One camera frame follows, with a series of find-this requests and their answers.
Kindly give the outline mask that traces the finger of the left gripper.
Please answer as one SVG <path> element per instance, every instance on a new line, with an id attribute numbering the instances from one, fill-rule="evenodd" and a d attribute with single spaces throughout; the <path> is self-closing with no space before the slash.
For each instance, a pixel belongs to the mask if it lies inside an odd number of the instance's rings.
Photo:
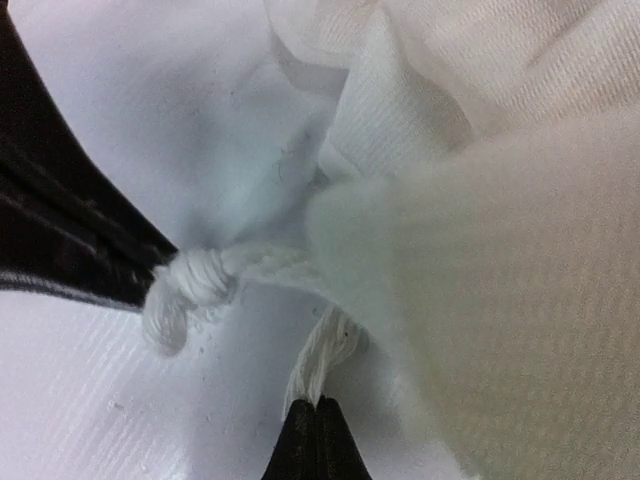
<path id="1" fill-rule="evenodd" d="M 176 247 L 106 178 L 67 125 L 7 10 L 1 12 L 1 137 L 7 163 L 90 255 L 148 272 Z"/>
<path id="2" fill-rule="evenodd" d="M 13 175 L 1 174 L 1 288 L 129 311 L 142 308 L 149 271 L 51 205 Z"/>

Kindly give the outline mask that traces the lemon print bed cushion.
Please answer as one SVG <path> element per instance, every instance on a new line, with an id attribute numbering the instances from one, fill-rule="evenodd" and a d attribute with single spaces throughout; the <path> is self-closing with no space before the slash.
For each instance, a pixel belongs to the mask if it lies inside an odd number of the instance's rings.
<path id="1" fill-rule="evenodd" d="M 269 1 L 295 58 L 348 72 L 305 250 L 236 245 L 156 271 L 166 356 L 241 281 L 327 299 L 286 401 L 360 334 L 402 417 L 483 479 L 639 475 L 639 5 Z"/>

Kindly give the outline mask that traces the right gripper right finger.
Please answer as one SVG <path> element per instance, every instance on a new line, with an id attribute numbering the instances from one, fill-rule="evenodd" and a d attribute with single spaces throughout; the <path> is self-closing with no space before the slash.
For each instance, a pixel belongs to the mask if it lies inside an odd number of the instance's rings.
<path id="1" fill-rule="evenodd" d="M 339 403 L 322 396 L 316 408 L 316 474 L 320 480 L 371 480 Z"/>

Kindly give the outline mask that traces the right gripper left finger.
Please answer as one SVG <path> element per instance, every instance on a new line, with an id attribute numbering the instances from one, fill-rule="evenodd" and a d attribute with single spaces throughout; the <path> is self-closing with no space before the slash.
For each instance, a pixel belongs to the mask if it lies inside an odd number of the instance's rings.
<path id="1" fill-rule="evenodd" d="M 316 446 L 316 409 L 306 400 L 295 400 L 261 479 L 317 479 Z"/>

